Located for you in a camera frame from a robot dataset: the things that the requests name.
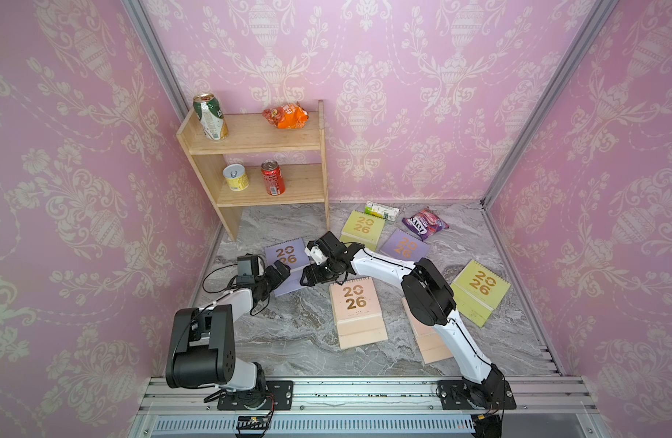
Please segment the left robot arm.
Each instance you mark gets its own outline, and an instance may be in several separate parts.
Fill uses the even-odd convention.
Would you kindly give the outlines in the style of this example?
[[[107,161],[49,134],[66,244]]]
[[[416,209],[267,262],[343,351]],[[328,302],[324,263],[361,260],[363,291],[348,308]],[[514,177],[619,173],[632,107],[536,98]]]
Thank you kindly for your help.
[[[243,255],[234,265],[237,275],[217,292],[204,308],[182,308],[174,317],[165,379],[173,389],[214,387],[206,403],[219,410],[274,410],[262,366],[237,357],[235,322],[256,316],[260,305],[270,303],[271,293],[290,277],[281,261],[265,264],[257,255]]]

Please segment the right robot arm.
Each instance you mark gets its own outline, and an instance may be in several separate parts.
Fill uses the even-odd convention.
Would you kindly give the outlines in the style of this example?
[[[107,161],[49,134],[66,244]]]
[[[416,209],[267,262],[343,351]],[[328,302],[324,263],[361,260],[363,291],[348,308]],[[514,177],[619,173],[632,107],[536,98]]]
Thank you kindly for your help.
[[[491,411],[516,406],[506,376],[476,344],[458,312],[454,291],[431,260],[387,257],[360,243],[345,244],[331,232],[308,242],[305,253],[310,264],[301,275],[303,286],[361,276],[400,288],[412,316],[433,328],[452,353],[467,401]]]

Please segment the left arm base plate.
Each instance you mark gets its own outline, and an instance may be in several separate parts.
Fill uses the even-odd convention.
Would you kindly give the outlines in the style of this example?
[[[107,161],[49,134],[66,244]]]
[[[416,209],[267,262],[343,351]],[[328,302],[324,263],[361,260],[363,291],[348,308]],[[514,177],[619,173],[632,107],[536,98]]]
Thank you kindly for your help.
[[[249,391],[225,392],[217,400],[219,411],[289,411],[292,407],[294,381],[269,380]]]

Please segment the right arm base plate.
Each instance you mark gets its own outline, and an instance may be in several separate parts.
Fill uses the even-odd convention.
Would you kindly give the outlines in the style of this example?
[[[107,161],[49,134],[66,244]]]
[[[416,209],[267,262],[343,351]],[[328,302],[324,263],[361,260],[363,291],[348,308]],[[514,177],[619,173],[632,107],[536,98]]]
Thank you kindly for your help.
[[[461,380],[442,380],[436,383],[436,396],[446,411],[473,410],[495,412],[516,410],[514,394],[507,381],[476,384]]]

